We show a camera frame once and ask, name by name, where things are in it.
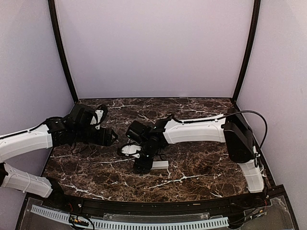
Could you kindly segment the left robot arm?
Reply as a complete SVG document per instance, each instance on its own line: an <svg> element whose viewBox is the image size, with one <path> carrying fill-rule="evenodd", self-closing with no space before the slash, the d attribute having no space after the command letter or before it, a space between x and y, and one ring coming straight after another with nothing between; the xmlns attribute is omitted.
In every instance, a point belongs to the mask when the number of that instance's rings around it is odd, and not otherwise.
<svg viewBox="0 0 307 230"><path fill-rule="evenodd" d="M101 127L107 112L103 104L96 109L76 104L64 117L50 117L33 128L1 136L1 187L48 198L57 209L65 208L68 199L55 179L18 170L7 164L6 160L34 150L72 146L76 143L111 146L118 136L113 129Z"/></svg>

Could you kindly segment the white remote control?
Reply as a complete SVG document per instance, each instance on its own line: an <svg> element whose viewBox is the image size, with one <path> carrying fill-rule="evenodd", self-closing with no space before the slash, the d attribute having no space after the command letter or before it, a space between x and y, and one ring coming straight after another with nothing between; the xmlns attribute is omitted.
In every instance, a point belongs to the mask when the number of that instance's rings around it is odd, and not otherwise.
<svg viewBox="0 0 307 230"><path fill-rule="evenodd" d="M168 169L168 167L169 167L168 161L154 161L151 170L164 170Z"/></svg>

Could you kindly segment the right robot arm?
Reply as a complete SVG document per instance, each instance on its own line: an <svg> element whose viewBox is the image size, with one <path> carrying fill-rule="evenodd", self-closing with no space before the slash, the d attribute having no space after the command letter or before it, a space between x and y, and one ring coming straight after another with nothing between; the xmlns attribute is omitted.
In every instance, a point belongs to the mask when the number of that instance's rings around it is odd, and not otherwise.
<svg viewBox="0 0 307 230"><path fill-rule="evenodd" d="M170 115L157 120L153 126L133 121L126 132L133 143L122 146L118 154L133 157L136 172L148 173L150 170L168 169L167 161L154 161L154 157L169 144L194 141L225 143L230 160L239 165L248 185L250 193L245 196L245 204L255 208L263 201L265 184L258 161L260 148L256 147L252 129L243 113L231 108L225 115L186 120Z"/></svg>

